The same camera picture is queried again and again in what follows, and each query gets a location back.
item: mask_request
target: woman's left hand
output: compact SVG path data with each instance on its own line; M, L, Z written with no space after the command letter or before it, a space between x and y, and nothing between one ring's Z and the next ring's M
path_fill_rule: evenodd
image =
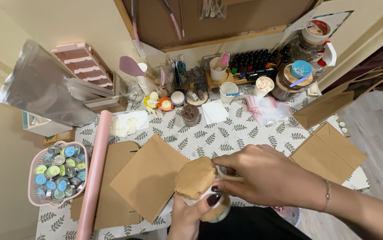
M208 213L220 198L221 192L206 195L189 207L184 203L182 196L175 194L168 240L196 240L199 236L199 219Z

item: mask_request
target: bracelet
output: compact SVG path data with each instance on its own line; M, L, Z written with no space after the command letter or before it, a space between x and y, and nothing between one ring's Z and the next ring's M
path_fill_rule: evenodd
M324 180L325 180L325 183L326 183L326 204L325 204L325 207L322 209L322 212L325 211L325 209L327 207L327 204L331 200L331 185L329 184L328 180L326 180L326 179L324 179Z

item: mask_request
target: dark nail polish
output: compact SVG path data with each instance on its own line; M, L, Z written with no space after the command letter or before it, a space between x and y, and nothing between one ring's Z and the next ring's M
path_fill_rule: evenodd
M209 198L206 200L206 202L208 203L208 205L210 207L214 206L215 204L217 204L217 202L220 200L221 198L221 193L219 194L212 194L209 196Z
M221 189L219 186L212 186L211 191L213 192L221 192Z

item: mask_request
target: hand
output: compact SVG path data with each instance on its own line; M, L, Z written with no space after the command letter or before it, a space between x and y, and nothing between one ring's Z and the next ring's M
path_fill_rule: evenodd
M221 193L206 195L189 207L184 203L182 196L175 194L168 240L196 240L199 236L199 219L208 213L220 198Z
M264 206L294 206L322 210L326 205L323 178L305 170L269 145L247 145L231 155L212 160L240 172L244 182L214 183L233 196Z

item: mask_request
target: gray floor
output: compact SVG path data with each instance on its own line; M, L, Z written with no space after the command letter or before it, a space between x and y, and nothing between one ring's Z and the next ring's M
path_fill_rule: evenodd
M371 92L346 107L342 112L349 138L368 159L361 165L369 179L368 195L383 200L383 92ZM313 240L360 239L334 217L304 210L299 225Z

